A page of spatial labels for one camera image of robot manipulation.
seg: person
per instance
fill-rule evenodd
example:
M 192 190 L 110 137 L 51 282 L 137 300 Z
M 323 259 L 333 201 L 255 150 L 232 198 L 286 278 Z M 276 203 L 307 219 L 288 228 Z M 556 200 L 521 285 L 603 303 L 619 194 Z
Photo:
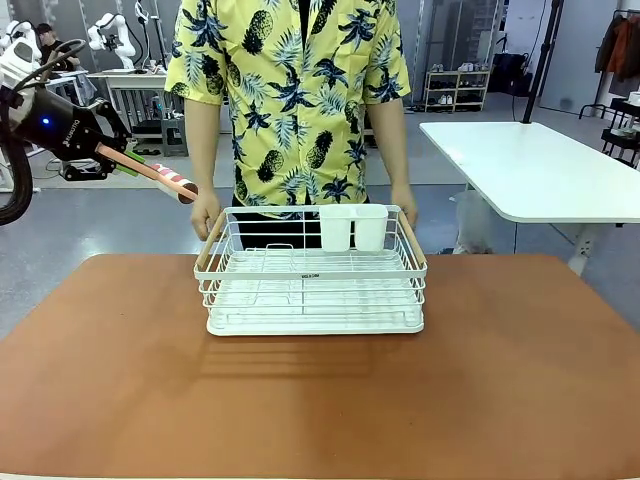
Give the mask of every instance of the person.
M 225 94 L 234 206 L 367 202 L 366 110 L 391 203 L 415 224 L 402 104 L 410 89 L 395 0 L 183 0 L 165 88 L 185 98 L 199 191 L 191 221 L 202 240 L 221 211 L 213 174 Z M 273 216 L 236 215 L 246 220 L 244 248 L 264 248 L 274 231 L 292 243 L 302 222 L 276 224 Z M 272 221 L 261 227 L 262 220 Z
M 40 25 L 38 25 L 36 27 L 36 33 L 38 34 L 38 37 L 40 37 L 40 43 L 42 44 L 40 52 L 42 53 L 41 63 L 43 65 L 45 63 L 49 63 L 52 60 L 55 60 L 55 58 L 71 50 L 69 47 L 63 47 L 56 54 L 53 53 L 56 48 L 62 45 L 62 42 L 58 39 L 58 35 L 56 34 L 55 30 L 48 23 L 41 23 Z M 72 56 L 60 62 L 60 65 L 58 65 L 59 68 L 57 68 L 57 70 L 73 72 L 79 65 L 80 59 L 78 57 Z

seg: brown tabletop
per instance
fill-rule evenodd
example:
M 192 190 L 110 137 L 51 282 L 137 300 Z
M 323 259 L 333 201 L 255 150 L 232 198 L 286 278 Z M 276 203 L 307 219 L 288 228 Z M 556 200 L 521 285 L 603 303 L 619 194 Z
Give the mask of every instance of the brown tabletop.
M 216 338 L 194 257 L 94 257 L 0 343 L 0 472 L 640 474 L 636 333 L 559 260 L 429 262 L 421 334 Z

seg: shoe rack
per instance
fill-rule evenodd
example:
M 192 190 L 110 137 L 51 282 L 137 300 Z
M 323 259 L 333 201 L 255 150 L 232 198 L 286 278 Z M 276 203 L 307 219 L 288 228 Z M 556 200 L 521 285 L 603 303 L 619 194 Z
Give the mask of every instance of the shoe rack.
M 425 112 L 450 112 L 469 110 L 482 111 L 487 98 L 489 88 L 489 75 L 491 71 L 481 70 L 474 72 L 428 72 L 425 85 Z M 451 95 L 451 104 L 439 104 L 442 96 Z M 436 103 L 429 104 L 429 98 L 434 98 Z

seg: dish rack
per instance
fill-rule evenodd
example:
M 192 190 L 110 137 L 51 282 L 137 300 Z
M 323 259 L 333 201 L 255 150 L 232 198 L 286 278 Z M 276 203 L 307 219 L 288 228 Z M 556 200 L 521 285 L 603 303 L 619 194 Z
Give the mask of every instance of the dish rack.
M 385 247 L 375 253 L 307 248 L 319 242 L 318 206 L 225 209 L 194 267 L 207 330 L 222 336 L 421 331 L 427 262 L 402 210 L 386 208 Z M 262 225 L 297 222 L 301 232 L 245 250 L 240 228 L 258 222 L 239 221 L 236 213 L 275 217 Z M 302 248 L 283 243 L 288 236 Z

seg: green object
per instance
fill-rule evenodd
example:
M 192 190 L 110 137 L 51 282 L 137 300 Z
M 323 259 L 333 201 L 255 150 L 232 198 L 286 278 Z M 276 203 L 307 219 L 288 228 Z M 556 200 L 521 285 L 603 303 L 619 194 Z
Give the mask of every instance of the green object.
M 138 163 L 142 163 L 142 164 L 144 164 L 144 162 L 145 162 L 144 158 L 142 158 L 140 155 L 136 155 L 136 154 L 135 154 L 135 153 L 133 153 L 133 152 L 124 152 L 124 154 L 125 154 L 127 157 L 129 157 L 129 158 L 131 158 L 131 159 L 135 160 L 135 161 L 136 161 L 136 162 L 138 162 Z M 120 170 L 121 172 L 128 173 L 129 175 L 131 175 L 131 176 L 133 176 L 133 177 L 137 177 L 137 176 L 139 175 L 139 173 L 138 173 L 138 172 L 136 172 L 135 170 L 131 170 L 130 168 L 125 167 L 124 165 L 120 165 L 120 164 L 118 164 L 118 165 L 116 166 L 116 169 L 117 169 L 117 170 Z

